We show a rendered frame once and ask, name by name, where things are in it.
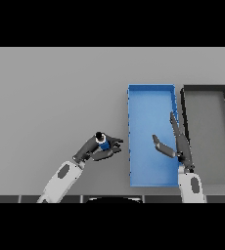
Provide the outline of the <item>dark grey bin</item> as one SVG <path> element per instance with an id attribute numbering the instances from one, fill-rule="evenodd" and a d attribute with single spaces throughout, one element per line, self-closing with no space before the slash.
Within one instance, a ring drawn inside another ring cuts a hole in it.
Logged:
<path id="1" fill-rule="evenodd" d="M 225 185 L 225 85 L 184 85 L 185 134 L 204 185 Z"/>

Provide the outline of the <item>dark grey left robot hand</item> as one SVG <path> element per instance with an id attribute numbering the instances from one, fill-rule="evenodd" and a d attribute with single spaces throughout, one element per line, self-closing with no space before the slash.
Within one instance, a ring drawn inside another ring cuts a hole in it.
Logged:
<path id="1" fill-rule="evenodd" d="M 110 148 L 107 150 L 101 150 L 95 141 L 95 134 L 87 140 L 81 149 L 72 157 L 73 161 L 79 166 L 84 166 L 85 162 L 89 159 L 92 159 L 93 161 L 100 161 L 121 152 L 120 143 L 123 142 L 123 139 L 114 138 L 104 133 L 109 141 Z"/>

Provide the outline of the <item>blue pipe with dark end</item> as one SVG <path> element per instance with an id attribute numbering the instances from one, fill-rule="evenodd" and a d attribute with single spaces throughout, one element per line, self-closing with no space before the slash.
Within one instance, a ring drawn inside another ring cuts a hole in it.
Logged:
<path id="1" fill-rule="evenodd" d="M 106 138 L 106 135 L 102 132 L 97 132 L 95 134 L 95 141 L 101 148 L 101 150 L 107 150 L 110 148 L 109 141 Z"/>

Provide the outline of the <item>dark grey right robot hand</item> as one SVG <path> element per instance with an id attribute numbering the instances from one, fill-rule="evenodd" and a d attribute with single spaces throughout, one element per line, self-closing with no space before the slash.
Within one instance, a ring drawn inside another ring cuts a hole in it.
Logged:
<path id="1" fill-rule="evenodd" d="M 177 158 L 178 162 L 184 166 L 186 172 L 193 173 L 195 165 L 193 163 L 191 148 L 185 134 L 180 131 L 173 112 L 170 112 L 170 123 L 175 137 L 176 149 L 163 144 L 156 135 L 153 135 L 155 148 L 170 158 Z"/>

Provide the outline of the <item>blue bin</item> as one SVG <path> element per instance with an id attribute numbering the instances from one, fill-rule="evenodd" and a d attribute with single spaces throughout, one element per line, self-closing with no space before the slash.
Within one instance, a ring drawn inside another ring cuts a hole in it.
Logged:
<path id="1" fill-rule="evenodd" d="M 178 160 L 155 149 L 153 135 L 176 150 L 170 112 L 178 119 L 173 84 L 129 84 L 128 151 L 132 188 L 178 187 Z"/>

